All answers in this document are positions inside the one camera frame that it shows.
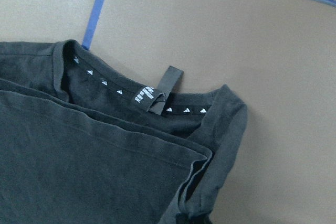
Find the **black graphic t-shirt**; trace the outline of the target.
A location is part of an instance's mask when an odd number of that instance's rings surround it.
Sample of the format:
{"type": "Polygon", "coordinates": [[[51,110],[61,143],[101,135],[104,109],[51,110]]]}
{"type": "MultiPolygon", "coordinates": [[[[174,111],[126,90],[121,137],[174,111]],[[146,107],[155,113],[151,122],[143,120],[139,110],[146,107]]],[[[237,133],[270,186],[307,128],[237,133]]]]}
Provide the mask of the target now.
{"type": "Polygon", "coordinates": [[[1,43],[1,223],[209,223],[247,124],[228,87],[171,92],[77,41],[1,43]]]}

